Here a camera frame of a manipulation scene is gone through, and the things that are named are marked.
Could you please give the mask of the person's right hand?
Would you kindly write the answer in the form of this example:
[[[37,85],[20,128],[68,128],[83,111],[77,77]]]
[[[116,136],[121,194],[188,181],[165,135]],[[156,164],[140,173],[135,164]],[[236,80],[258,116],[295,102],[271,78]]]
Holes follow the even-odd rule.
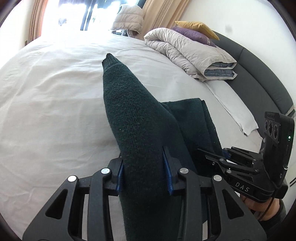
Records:
[[[258,212],[257,219],[260,221],[267,221],[274,217],[280,209],[280,200],[269,198],[267,202],[258,203],[248,197],[240,194],[240,199],[249,208]]]

